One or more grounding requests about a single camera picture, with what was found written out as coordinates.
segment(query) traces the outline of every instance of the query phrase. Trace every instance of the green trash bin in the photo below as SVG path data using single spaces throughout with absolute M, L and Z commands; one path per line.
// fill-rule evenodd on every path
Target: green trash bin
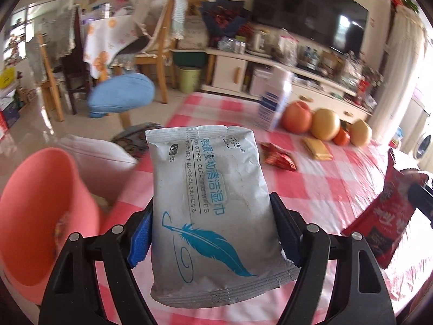
M 178 67 L 179 90 L 183 93 L 192 93 L 200 86 L 201 68 Z

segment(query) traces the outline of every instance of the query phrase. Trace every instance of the pink bucket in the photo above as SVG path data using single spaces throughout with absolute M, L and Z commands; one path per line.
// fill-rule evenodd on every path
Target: pink bucket
M 0 199 L 0 257 L 7 279 L 30 302 L 41 304 L 56 260 L 54 231 L 68 214 L 69 234 L 99 233 L 100 210 L 81 181 L 74 159 L 58 148 L 28 157 L 15 170 Z

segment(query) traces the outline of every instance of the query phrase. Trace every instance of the metal screw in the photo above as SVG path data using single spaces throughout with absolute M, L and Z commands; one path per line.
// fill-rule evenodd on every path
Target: metal screw
M 307 230 L 309 230 L 311 233 L 319 232 L 319 226 L 315 225 L 314 223 L 311 223 L 307 225 Z
M 111 232 L 113 232 L 114 234 L 122 233 L 123 232 L 123 226 L 122 225 L 113 226 L 113 228 L 111 229 Z
M 354 240 L 360 241 L 362 239 L 362 235 L 359 232 L 353 232 L 352 233 L 352 238 Z
M 69 236 L 69 240 L 71 242 L 75 242 L 76 240 L 78 240 L 80 238 L 80 234 L 77 232 L 71 233 L 71 235 Z

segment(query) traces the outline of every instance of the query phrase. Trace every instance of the flat screen tv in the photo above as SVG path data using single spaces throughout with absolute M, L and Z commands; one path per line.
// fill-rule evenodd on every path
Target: flat screen tv
M 358 57 L 367 15 L 353 0 L 254 0 L 252 20 Z

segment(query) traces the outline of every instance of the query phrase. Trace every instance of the white cabinet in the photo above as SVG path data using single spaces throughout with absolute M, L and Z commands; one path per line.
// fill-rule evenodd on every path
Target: white cabinet
M 212 86 L 235 92 L 242 89 L 247 61 L 232 57 L 218 56 Z
M 308 104 L 312 111 L 317 109 L 331 109 L 334 111 L 340 119 L 354 123 L 358 119 L 366 120 L 369 114 L 364 110 L 351 105 L 345 101 L 338 100 L 328 94 L 319 93 L 314 90 L 310 90 L 298 85 L 292 85 L 292 93 L 289 96 L 288 103 L 294 101 L 304 101 Z

